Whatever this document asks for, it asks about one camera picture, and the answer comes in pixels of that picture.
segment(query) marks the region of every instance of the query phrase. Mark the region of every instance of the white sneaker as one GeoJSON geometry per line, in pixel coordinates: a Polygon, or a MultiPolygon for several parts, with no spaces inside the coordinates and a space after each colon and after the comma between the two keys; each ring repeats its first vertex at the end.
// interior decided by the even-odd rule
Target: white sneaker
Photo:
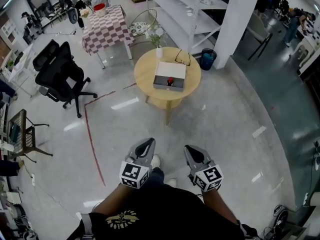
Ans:
{"type": "Polygon", "coordinates": [[[169,185],[170,187],[175,188],[177,186],[177,181],[174,178],[172,178],[172,179],[169,179],[169,181],[166,184],[169,185]]]}
{"type": "Polygon", "coordinates": [[[155,167],[160,168],[160,164],[161,164],[160,157],[157,154],[154,154],[151,160],[152,169],[154,169],[155,167]]]}
{"type": "Polygon", "coordinates": [[[319,169],[319,166],[320,166],[320,155],[318,155],[316,158],[315,158],[315,170],[318,171],[319,169]]]}

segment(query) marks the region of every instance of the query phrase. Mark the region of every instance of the small white vase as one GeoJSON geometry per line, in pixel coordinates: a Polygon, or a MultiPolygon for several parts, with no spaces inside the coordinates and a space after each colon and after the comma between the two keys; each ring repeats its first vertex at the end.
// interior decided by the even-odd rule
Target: small white vase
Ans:
{"type": "Polygon", "coordinates": [[[158,59],[161,59],[164,55],[164,50],[161,46],[157,47],[156,50],[155,50],[155,54],[156,54],[156,57],[158,59]]]}

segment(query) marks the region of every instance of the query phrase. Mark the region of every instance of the box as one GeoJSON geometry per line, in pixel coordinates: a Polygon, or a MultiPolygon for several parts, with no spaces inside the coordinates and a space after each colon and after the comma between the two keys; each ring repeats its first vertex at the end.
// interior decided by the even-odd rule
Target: box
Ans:
{"type": "Polygon", "coordinates": [[[218,164],[197,171],[193,178],[193,183],[198,185],[203,192],[217,189],[224,179],[224,175],[218,164]]]}
{"type": "Polygon", "coordinates": [[[156,65],[153,87],[168,91],[184,91],[186,65],[159,61],[156,65]],[[172,86],[168,86],[168,78],[173,78],[172,86]]]}
{"type": "Polygon", "coordinates": [[[140,189],[149,178],[149,170],[149,167],[122,161],[119,174],[121,184],[140,189]]]}

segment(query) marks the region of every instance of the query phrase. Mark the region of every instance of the round wooden table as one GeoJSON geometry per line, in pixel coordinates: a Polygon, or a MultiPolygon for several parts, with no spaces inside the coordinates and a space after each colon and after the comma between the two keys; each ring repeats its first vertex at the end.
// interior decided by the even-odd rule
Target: round wooden table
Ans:
{"type": "MultiPolygon", "coordinates": [[[[164,47],[162,62],[177,63],[175,61],[180,49],[174,47],[164,47]]],[[[171,109],[180,104],[182,99],[190,95],[199,85],[201,79],[201,69],[196,59],[182,50],[177,61],[182,61],[186,66],[183,91],[172,91],[154,88],[155,71],[159,59],[156,57],[156,49],[145,53],[135,64],[134,78],[137,86],[146,95],[145,102],[150,101],[160,109],[165,109],[165,125],[169,124],[171,109]]]]}

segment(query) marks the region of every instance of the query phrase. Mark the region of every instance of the eyeglasses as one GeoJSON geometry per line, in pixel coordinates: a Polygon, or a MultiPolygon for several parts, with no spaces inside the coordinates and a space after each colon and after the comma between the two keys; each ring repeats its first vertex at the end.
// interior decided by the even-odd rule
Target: eyeglasses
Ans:
{"type": "Polygon", "coordinates": [[[185,62],[184,60],[178,58],[178,56],[179,56],[179,54],[181,53],[181,51],[182,51],[182,49],[179,51],[179,53],[178,53],[177,56],[175,57],[175,60],[174,60],[174,61],[175,61],[175,62],[178,62],[178,63],[181,63],[181,64],[184,64],[184,65],[186,65],[186,66],[190,66],[190,64],[191,64],[190,53],[188,52],[188,54],[189,54],[189,63],[187,63],[187,62],[185,62]]]}

